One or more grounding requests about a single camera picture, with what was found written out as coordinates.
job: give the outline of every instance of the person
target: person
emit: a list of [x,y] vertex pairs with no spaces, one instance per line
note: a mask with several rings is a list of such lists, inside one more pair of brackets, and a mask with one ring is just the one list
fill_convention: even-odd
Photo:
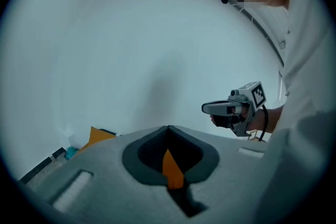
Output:
[[[263,4],[288,10],[283,80],[287,90],[285,105],[268,109],[266,132],[295,128],[297,123],[318,112],[336,108],[335,28],[323,0],[232,0],[241,6]],[[258,110],[248,130],[262,130],[264,112]]]

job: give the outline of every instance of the white wall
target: white wall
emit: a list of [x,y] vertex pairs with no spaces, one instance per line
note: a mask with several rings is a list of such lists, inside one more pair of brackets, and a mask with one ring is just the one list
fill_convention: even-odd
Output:
[[204,102],[261,80],[267,107],[278,60],[250,21],[219,0],[98,0],[68,35],[54,75],[55,107],[79,145],[89,127],[129,133],[178,124],[235,137]]
[[52,71],[66,32],[87,2],[12,0],[3,17],[1,149],[16,179],[65,143],[54,125]]

